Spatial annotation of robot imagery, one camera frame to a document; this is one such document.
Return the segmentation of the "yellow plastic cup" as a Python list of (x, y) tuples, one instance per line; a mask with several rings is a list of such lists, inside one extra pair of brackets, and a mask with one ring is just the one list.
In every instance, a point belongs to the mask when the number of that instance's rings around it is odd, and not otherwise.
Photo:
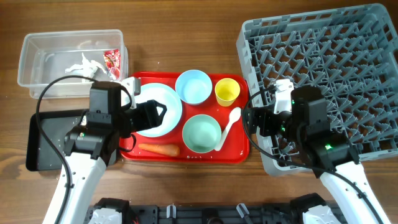
[(232, 78), (223, 78), (215, 85), (216, 100), (220, 106), (231, 106), (239, 94), (239, 83)]

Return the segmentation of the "red snack wrapper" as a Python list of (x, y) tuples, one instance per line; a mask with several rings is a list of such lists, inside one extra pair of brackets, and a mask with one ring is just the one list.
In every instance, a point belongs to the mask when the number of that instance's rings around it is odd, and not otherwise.
[(121, 53), (119, 49), (108, 50), (104, 52), (104, 61), (109, 71), (109, 76), (113, 80), (119, 80), (121, 72)]

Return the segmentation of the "white tissue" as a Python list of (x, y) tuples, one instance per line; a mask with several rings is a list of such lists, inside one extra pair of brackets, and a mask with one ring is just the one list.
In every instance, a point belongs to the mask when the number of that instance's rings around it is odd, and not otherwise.
[(81, 56), (81, 64), (73, 64), (71, 67), (66, 68), (66, 74), (93, 78), (98, 81), (106, 81), (108, 79), (108, 72), (101, 63), (95, 60), (88, 60), (84, 53)]

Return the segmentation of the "mint green bowl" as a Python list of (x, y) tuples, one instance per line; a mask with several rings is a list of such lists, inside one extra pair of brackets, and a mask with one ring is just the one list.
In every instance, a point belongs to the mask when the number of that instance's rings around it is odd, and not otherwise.
[(205, 154), (220, 143), (221, 127), (216, 119), (206, 114), (189, 118), (183, 126), (182, 138), (189, 150)]

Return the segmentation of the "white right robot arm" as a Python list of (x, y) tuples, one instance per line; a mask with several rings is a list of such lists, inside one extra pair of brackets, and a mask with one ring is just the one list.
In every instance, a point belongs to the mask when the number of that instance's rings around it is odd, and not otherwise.
[(289, 105), (291, 111), (279, 113), (269, 106), (245, 105), (245, 134), (254, 129), (264, 136), (280, 134), (294, 142), (302, 160), (299, 167), (312, 170), (321, 180), (348, 223), (389, 223), (356, 149), (344, 134), (331, 130), (320, 89), (303, 86), (292, 90)]

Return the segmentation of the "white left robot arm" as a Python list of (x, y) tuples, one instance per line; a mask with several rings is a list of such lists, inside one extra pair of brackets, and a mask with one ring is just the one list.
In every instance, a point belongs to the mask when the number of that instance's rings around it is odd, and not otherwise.
[(126, 88), (117, 82), (93, 82), (90, 106), (65, 136), (64, 148), (55, 153), (63, 167), (44, 223), (82, 223), (95, 192), (122, 138), (162, 124), (167, 107), (155, 100), (122, 104)]

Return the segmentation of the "light blue plate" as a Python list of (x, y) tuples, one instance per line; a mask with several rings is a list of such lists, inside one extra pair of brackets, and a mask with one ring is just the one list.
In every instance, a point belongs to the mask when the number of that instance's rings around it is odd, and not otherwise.
[(148, 138), (155, 138), (171, 132), (182, 117), (182, 102), (171, 87), (161, 83), (148, 83), (141, 86), (141, 93), (135, 97), (136, 104), (155, 100), (166, 106), (162, 124), (156, 128), (139, 131), (138, 134)]

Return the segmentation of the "light blue bowl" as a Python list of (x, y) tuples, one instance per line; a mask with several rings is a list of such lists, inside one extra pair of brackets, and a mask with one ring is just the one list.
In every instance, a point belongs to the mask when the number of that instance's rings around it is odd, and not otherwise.
[(187, 70), (175, 82), (175, 91), (180, 99), (190, 105), (199, 105), (211, 95), (211, 78), (201, 70)]

